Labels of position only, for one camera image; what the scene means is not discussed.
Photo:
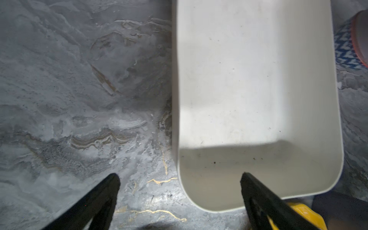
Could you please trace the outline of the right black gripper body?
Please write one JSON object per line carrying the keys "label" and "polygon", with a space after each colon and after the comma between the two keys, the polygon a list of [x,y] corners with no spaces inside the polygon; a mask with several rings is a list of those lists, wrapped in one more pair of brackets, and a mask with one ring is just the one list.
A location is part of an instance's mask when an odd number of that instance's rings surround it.
{"label": "right black gripper body", "polygon": [[368,203],[335,191],[314,197],[312,210],[322,216],[329,230],[367,230]]}

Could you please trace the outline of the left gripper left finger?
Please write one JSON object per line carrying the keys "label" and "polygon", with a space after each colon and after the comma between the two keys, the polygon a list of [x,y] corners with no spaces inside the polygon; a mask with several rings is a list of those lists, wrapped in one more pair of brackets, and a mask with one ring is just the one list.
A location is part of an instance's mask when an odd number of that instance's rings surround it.
{"label": "left gripper left finger", "polygon": [[120,179],[109,174],[89,193],[64,214],[55,219],[45,230],[83,230],[90,223],[90,230],[108,230],[117,204]]}

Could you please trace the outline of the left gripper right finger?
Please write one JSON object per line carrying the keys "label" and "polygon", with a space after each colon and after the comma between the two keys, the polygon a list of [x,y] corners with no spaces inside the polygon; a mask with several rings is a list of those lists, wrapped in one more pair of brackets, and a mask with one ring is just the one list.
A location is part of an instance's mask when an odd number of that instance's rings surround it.
{"label": "left gripper right finger", "polygon": [[280,230],[317,230],[251,173],[243,173],[241,193],[253,230],[271,230],[270,221]]}

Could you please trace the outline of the white plastic bin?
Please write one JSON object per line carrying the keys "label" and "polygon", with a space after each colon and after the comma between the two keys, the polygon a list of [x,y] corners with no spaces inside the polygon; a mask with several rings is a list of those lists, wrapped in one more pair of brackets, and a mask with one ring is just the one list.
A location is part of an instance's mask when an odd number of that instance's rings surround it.
{"label": "white plastic bin", "polygon": [[174,1],[172,152],[199,209],[243,209],[249,172],[282,199],[344,164],[330,1]]}

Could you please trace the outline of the red patterned bowl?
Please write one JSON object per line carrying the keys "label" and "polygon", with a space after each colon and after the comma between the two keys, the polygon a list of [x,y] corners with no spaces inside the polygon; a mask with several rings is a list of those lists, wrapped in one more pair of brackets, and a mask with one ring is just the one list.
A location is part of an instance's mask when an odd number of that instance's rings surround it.
{"label": "red patterned bowl", "polygon": [[347,20],[334,34],[335,60],[340,66],[351,70],[367,69],[355,52],[352,42],[353,18]]}

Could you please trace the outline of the lavender bowl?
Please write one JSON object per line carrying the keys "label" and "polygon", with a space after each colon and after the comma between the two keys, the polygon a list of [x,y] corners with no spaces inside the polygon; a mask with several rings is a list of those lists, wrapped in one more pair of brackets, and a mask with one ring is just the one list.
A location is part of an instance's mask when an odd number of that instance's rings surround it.
{"label": "lavender bowl", "polygon": [[356,15],[354,32],[357,55],[364,66],[368,67],[368,10]]}

